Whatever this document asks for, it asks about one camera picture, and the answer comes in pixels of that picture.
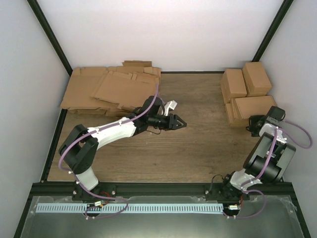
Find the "brown cardboard box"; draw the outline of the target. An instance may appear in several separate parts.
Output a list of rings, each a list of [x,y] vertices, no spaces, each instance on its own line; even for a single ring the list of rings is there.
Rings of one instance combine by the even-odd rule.
[[[230,124],[237,127],[249,125],[251,116],[266,115],[272,106],[276,106],[272,96],[257,96],[231,99],[232,119]]]

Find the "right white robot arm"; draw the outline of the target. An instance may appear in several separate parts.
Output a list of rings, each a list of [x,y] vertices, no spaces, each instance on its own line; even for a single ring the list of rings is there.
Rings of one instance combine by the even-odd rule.
[[[246,130],[252,137],[259,137],[259,141],[247,156],[243,169],[225,177],[219,190],[224,199],[238,198],[256,184],[280,181],[296,152],[279,127],[284,116],[283,109],[272,106],[266,115],[249,118]]]

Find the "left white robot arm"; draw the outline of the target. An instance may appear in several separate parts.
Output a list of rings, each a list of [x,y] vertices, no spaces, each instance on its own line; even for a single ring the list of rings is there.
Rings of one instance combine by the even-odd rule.
[[[175,101],[163,103],[159,97],[150,96],[141,107],[136,107],[115,122],[97,127],[79,124],[73,128],[58,152],[60,160],[68,166],[66,170],[74,174],[88,199],[101,197],[100,181],[92,169],[97,151],[115,141],[148,131],[149,127],[160,131],[186,127],[187,123],[183,119],[172,114],[176,105]]]

